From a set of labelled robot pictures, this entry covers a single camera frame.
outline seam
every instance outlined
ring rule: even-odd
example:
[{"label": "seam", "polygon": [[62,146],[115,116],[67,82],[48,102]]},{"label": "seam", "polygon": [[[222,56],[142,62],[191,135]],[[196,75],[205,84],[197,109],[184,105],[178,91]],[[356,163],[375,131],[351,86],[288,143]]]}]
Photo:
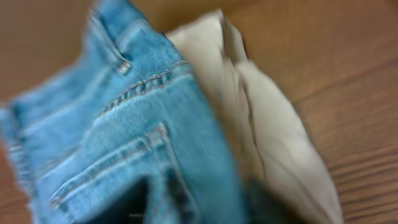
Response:
[{"label": "seam", "polygon": [[65,198],[65,196],[67,196],[72,190],[75,190],[77,187],[88,183],[89,181],[93,180],[95,177],[97,177],[98,175],[102,174],[103,172],[109,170],[110,168],[114,167],[116,164],[119,164],[122,161],[125,161],[126,159],[129,159],[130,157],[132,157],[133,155],[144,151],[144,148],[146,148],[145,146],[139,147],[136,151],[132,151],[127,155],[121,155],[121,158],[119,160],[114,161],[112,164],[109,164],[108,166],[102,168],[101,170],[99,170],[98,172],[96,172],[95,174],[91,175],[90,178],[85,179],[75,185],[73,185],[72,187],[70,187],[68,190],[66,190],[63,194],[61,194],[61,196],[59,197],[55,197],[53,199],[50,200],[50,205],[55,205],[57,202],[59,202],[61,199]]},{"label": "seam", "polygon": [[181,173],[181,170],[179,168],[177,159],[175,158],[171,143],[169,141],[168,136],[166,135],[165,130],[159,130],[159,134],[162,136],[162,139],[165,142],[165,146],[166,146],[166,150],[167,150],[167,155],[169,156],[170,162],[172,164],[172,167],[174,168],[174,171],[176,173],[177,179],[180,182],[183,190],[185,191],[186,195],[188,196],[189,200],[192,202],[192,207],[194,209],[194,217],[197,217],[198,220],[197,222],[193,222],[193,223],[200,223],[200,209],[198,206],[197,201],[195,200],[195,198],[193,197],[190,189],[188,188],[188,185],[185,181],[185,179],[183,178],[183,175]]},{"label": "seam", "polygon": [[118,98],[120,98],[121,96],[123,96],[125,93],[127,93],[128,91],[130,91],[132,88],[134,88],[134,87],[136,87],[136,86],[139,86],[139,85],[142,85],[142,84],[145,84],[145,83],[147,83],[147,82],[149,82],[149,81],[151,81],[151,80],[154,80],[154,79],[156,79],[156,78],[161,78],[161,77],[163,77],[164,75],[168,74],[168,73],[171,71],[171,69],[173,69],[173,68],[175,68],[175,67],[177,67],[177,66],[179,66],[179,65],[186,65],[186,64],[187,64],[187,62],[185,62],[185,61],[179,61],[179,62],[177,62],[177,63],[171,65],[171,67],[170,67],[169,69],[163,71],[163,72],[160,73],[160,74],[153,75],[153,76],[149,77],[149,78],[146,79],[146,80],[142,80],[142,81],[139,81],[139,82],[134,83],[133,85],[129,86],[129,88],[128,88],[127,90],[124,90],[122,93],[120,93],[120,94],[116,97],[115,100],[117,100]]},{"label": "seam", "polygon": [[137,29],[140,25],[149,26],[149,23],[145,19],[139,19],[134,21],[120,36],[120,41],[116,42],[116,45],[119,46],[120,49],[123,49],[123,45],[126,44],[127,38],[131,35],[131,33]]},{"label": "seam", "polygon": [[60,157],[56,157],[52,159],[51,161],[46,162],[44,165],[41,165],[37,170],[38,174],[36,175],[36,179],[40,179],[52,170],[56,169],[58,166],[60,166],[64,161],[66,161],[68,158],[71,158],[77,151],[79,150],[79,147],[73,146]]},{"label": "seam", "polygon": [[[183,72],[183,73],[180,74],[180,75],[189,75],[189,74],[191,74],[191,71]],[[150,91],[152,91],[152,90],[155,90],[155,89],[157,89],[157,88],[163,88],[164,86],[166,86],[166,85],[168,85],[168,84],[170,84],[170,83],[172,83],[172,82],[173,82],[173,80],[170,80],[170,81],[167,81],[167,82],[165,82],[165,83],[163,83],[163,84],[161,84],[161,85],[154,85],[154,86],[152,86],[152,87],[146,89],[145,91],[142,91],[142,92],[136,93],[136,94],[134,94],[134,95],[131,95],[131,96],[129,96],[128,98],[125,98],[125,99],[123,99],[123,100],[121,100],[121,101],[118,101],[116,104],[114,104],[114,102],[117,100],[117,98],[116,98],[115,100],[112,101],[112,103],[109,104],[109,105],[112,105],[112,104],[114,104],[114,105],[113,105],[112,107],[109,107],[109,109],[104,110],[104,111],[100,114],[100,116],[99,116],[98,118],[100,118],[102,115],[106,114],[107,112],[112,111],[113,109],[117,108],[119,105],[121,105],[122,103],[124,103],[124,102],[127,101],[127,100],[130,100],[131,98],[134,98],[134,97],[140,96],[140,95],[145,95],[146,93],[148,93],[148,92],[150,92]]]},{"label": "seam", "polygon": [[72,106],[75,106],[77,103],[80,101],[84,100],[85,98],[88,97],[88,95],[98,87],[99,83],[101,83],[105,78],[107,78],[107,74],[111,71],[111,68],[108,66],[103,66],[99,69],[99,72],[95,77],[92,79],[92,81],[88,84],[88,87],[85,89],[85,91],[77,96],[76,98],[70,100],[69,102],[65,103],[64,105],[60,106],[58,110],[55,110],[54,112],[43,116],[36,121],[32,122],[29,124],[25,129],[22,130],[22,133],[28,133],[32,129],[34,129],[36,126],[41,125],[42,123],[48,121],[51,117],[58,115],[59,113],[64,113],[66,110],[71,108]]},{"label": "seam", "polygon": [[[160,160],[159,154],[157,151],[155,151],[155,160],[156,163],[159,167],[159,177],[162,179],[163,182],[166,181],[165,179],[165,175],[164,175],[164,170],[165,170],[165,166],[163,165],[162,161]],[[162,205],[165,203],[165,200],[167,198],[166,194],[162,194],[162,197],[160,199],[158,199],[158,202],[155,204],[155,207],[153,207],[149,212],[148,212],[148,219],[149,221],[147,221],[146,223],[152,223],[153,219],[155,218],[156,214],[159,212],[160,208],[162,207]]]}]

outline blue jeans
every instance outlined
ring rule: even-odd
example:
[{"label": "blue jeans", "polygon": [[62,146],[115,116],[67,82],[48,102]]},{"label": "blue jeans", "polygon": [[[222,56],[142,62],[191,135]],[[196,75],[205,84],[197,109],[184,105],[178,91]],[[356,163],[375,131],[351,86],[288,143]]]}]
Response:
[{"label": "blue jeans", "polygon": [[147,208],[131,215],[145,223],[246,222],[223,133],[172,44],[128,0],[95,6],[83,42],[0,111],[34,223],[90,221],[142,178]]}]

